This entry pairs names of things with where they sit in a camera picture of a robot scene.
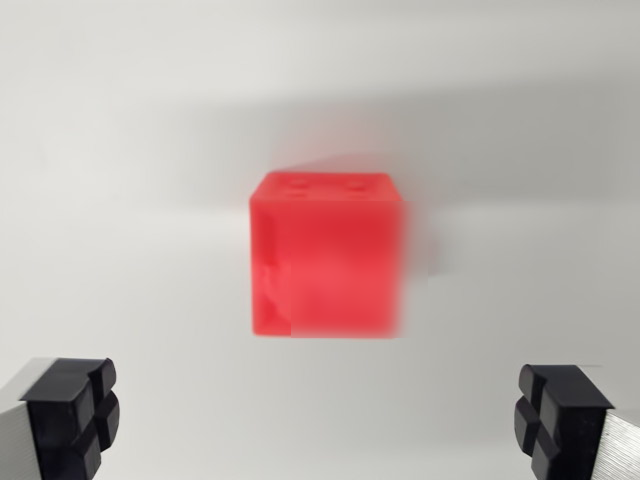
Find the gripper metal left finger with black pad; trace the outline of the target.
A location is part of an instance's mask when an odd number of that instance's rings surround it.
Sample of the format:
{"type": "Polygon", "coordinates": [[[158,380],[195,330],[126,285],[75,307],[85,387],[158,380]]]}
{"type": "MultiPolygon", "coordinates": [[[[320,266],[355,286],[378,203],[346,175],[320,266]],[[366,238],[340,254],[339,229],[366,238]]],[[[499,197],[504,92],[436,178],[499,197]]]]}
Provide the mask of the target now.
{"type": "Polygon", "coordinates": [[[1,477],[94,478],[119,427],[116,379],[109,358],[27,362],[1,387],[1,477]]]}

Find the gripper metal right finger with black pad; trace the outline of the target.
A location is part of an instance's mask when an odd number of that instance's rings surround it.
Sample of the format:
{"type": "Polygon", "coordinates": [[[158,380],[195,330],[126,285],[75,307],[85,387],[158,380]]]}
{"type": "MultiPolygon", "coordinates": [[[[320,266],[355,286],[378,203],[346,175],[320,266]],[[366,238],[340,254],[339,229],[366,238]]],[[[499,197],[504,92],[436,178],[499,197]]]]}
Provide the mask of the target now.
{"type": "Polygon", "coordinates": [[[639,477],[639,373],[522,366],[514,433],[537,479],[639,477]]]}

